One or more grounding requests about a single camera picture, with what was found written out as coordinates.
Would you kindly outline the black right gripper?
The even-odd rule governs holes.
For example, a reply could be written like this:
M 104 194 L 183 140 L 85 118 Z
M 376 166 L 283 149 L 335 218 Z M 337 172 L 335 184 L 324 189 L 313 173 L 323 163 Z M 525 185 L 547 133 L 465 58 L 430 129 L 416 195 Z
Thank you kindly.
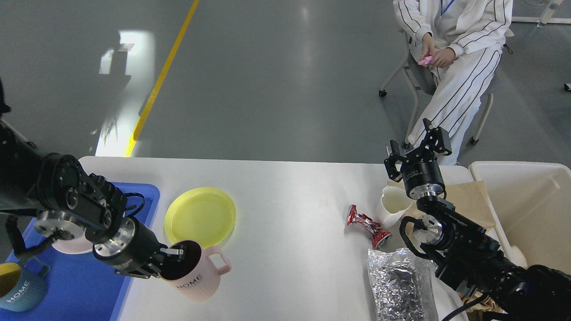
M 398 142 L 390 140 L 388 156 L 384 160 L 389 179 L 402 180 L 406 195 L 414 200 L 427 193 L 434 196 L 445 193 L 444 179 L 436 159 L 452 154 L 449 133 L 442 127 L 435 127 L 427 118 L 422 121 L 426 134 L 420 145 L 413 149 L 413 159 L 404 160 Z M 400 170 L 397 162 L 402 162 Z

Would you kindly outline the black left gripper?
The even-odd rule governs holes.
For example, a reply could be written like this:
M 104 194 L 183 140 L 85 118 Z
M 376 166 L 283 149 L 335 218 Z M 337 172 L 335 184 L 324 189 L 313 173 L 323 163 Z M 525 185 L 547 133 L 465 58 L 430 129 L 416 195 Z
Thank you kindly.
M 116 235 L 94 244 L 94 257 L 111 266 L 117 274 L 131 278 L 159 278 L 161 268 L 175 268 L 184 261 L 187 246 L 167 247 L 136 218 L 122 219 Z

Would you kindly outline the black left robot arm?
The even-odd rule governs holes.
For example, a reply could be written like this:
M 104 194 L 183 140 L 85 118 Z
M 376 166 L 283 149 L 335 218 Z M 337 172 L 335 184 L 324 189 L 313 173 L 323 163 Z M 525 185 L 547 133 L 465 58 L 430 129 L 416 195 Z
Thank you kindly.
M 169 248 L 127 207 L 129 193 L 87 174 L 72 155 L 41 154 L 1 124 L 1 212 L 11 216 L 65 213 L 84 228 L 94 257 L 117 274 L 157 278 L 177 268 L 186 246 Z

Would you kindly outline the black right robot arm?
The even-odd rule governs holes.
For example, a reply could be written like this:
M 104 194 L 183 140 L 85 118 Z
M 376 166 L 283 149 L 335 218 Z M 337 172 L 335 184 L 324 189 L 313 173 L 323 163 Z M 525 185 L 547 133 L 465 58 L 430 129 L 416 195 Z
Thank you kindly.
M 484 321 L 568 321 L 571 318 L 570 276 L 543 265 L 522 268 L 505 257 L 486 229 L 463 217 L 441 197 L 444 180 L 439 156 L 451 155 L 448 132 L 423 120 L 426 135 L 420 145 L 402 155 L 391 141 L 384 165 L 392 181 L 403 181 L 407 197 L 423 213 L 402 218 L 399 232 L 416 256 L 437 266 L 435 276 L 453 290 L 490 298 L 501 313 L 484 312 Z

